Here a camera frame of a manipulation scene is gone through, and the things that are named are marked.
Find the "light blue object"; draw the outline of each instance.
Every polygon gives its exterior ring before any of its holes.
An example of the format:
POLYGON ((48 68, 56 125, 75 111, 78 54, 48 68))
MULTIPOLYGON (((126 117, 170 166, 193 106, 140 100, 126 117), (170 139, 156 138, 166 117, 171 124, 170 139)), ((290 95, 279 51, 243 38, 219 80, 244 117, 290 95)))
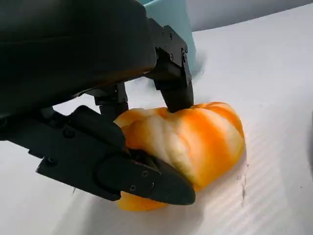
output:
POLYGON ((196 60, 196 47, 185 0, 138 0, 147 11, 147 16, 161 26, 169 25, 188 45, 188 65, 190 71, 196 60))

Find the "robotic arm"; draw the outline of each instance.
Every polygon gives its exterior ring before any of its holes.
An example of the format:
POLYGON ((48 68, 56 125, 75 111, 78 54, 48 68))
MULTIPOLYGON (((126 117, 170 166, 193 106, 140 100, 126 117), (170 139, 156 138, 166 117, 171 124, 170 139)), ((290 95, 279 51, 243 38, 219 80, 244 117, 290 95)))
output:
POLYGON ((0 140, 41 160, 37 172, 108 200, 125 191, 188 205, 195 192, 167 163, 128 149, 113 120, 128 109, 124 82, 154 80, 170 112, 193 105, 186 43, 135 0, 0 3, 0 140), (52 106, 94 96, 101 114, 52 106))

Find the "screw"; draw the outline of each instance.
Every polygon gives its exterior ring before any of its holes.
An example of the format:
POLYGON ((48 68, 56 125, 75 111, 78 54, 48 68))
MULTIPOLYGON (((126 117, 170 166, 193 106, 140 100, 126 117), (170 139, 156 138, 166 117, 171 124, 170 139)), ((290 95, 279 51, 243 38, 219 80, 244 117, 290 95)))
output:
POLYGON ((131 187, 130 187, 130 191, 131 192, 134 192, 136 190, 136 185, 132 185, 131 187))
POLYGON ((6 118, 0 119, 0 129, 5 127, 6 124, 7 124, 7 119, 6 118))
POLYGON ((145 171, 142 172, 141 175, 142 175, 142 177, 147 177, 149 175, 149 173, 145 170, 145 171))
POLYGON ((66 128, 64 131, 63 131, 63 136, 67 139, 72 139, 75 137, 75 132, 73 130, 70 130, 68 128, 66 128))
POLYGON ((58 163, 54 158, 48 158, 48 165, 56 165, 58 163))

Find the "scratch mark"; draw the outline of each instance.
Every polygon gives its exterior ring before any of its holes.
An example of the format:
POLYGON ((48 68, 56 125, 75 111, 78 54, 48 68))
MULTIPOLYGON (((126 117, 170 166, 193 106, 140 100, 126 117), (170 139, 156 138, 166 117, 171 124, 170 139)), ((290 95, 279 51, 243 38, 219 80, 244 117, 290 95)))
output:
POLYGON ((246 170, 244 172, 244 175, 243 175, 243 182, 241 183, 241 186, 242 186, 242 192, 241 192, 241 195, 242 195, 242 201, 241 201, 241 206, 243 207, 245 205, 245 198, 246 198, 246 173, 248 171, 248 168, 249 168, 249 164, 246 165, 246 170))

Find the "white surface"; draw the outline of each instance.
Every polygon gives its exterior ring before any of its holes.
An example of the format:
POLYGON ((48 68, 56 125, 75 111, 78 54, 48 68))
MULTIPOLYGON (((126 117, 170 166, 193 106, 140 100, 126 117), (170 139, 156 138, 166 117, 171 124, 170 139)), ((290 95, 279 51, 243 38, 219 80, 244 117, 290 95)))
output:
MULTIPOLYGON (((313 4, 195 33, 202 68, 194 79, 195 101, 225 101, 237 110, 249 165, 215 182, 195 204, 120 211, 114 203, 78 190, 72 195, 73 188, 37 175, 38 159, 1 142, 0 234, 313 234, 311 22, 313 4)), ((130 82, 127 89, 132 107, 163 105, 145 82, 130 82)), ((58 109, 69 113, 81 103, 91 105, 92 99, 84 96, 58 109)))

